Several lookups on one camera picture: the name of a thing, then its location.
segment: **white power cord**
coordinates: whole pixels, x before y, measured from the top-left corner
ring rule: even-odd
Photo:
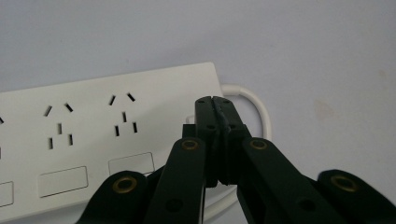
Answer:
[[[249,99],[251,103],[253,103],[257,110],[259,111],[261,120],[262,120],[262,135],[263,138],[271,140],[272,139],[272,125],[270,116],[268,114],[267,108],[265,108],[264,103],[260,100],[260,98],[254,94],[253,91],[250,91],[244,87],[238,85],[231,84],[223,84],[221,85],[221,90],[224,96],[244,96]],[[236,188],[224,196],[222,199],[218,200],[215,203],[212,203],[205,209],[204,220],[208,220],[218,213],[224,211],[232,204],[234,204],[238,198],[236,197]]]

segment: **black plastic part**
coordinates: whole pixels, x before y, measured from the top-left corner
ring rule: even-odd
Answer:
[[[183,124],[183,138],[195,137],[195,124]]]
[[[260,194],[253,188],[238,186],[237,196],[247,222],[249,224],[264,223],[267,213]]]
[[[150,175],[148,175],[148,188],[146,190],[147,195],[148,195],[148,202],[151,200],[152,195],[154,194],[155,189],[157,188],[158,181],[160,181],[161,175],[163,174],[163,168],[165,166],[161,167],[160,169],[154,171]]]
[[[233,103],[221,97],[210,96],[195,102],[195,136],[205,141],[206,186],[214,188],[218,181],[223,185],[237,184],[240,178],[239,163],[242,141],[250,137]],[[192,126],[184,126],[183,135],[192,135]]]
[[[247,138],[243,146],[246,160],[242,166],[246,169],[241,187],[252,188],[260,194],[266,207],[265,221],[345,223],[274,144],[261,138]]]
[[[350,223],[396,223],[396,208],[360,178],[339,170],[322,172],[318,189]]]
[[[143,223],[202,223],[205,204],[205,143],[175,142]]]
[[[116,192],[113,185],[124,177],[134,178],[136,186],[129,192]],[[110,176],[93,194],[77,224],[141,223],[146,209],[147,186],[146,177],[137,172],[123,171]]]

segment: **electrical outlet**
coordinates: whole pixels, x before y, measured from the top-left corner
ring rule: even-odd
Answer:
[[[87,202],[122,170],[165,164],[212,63],[0,93],[0,221]]]

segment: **white surface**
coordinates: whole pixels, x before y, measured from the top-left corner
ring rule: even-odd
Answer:
[[[303,174],[346,170],[396,203],[395,11],[394,0],[2,1],[0,91],[210,61],[221,83],[264,100],[274,143]],[[253,106],[233,100],[261,135]],[[237,208],[209,223],[244,220]]]
[[[213,63],[0,93],[0,183],[14,187],[0,221],[85,203],[114,170],[162,167],[207,95],[222,95]]]

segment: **power strip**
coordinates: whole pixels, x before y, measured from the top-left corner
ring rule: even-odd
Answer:
[[[222,96],[212,63],[0,93],[0,222],[85,203],[116,172],[160,168],[207,95]]]

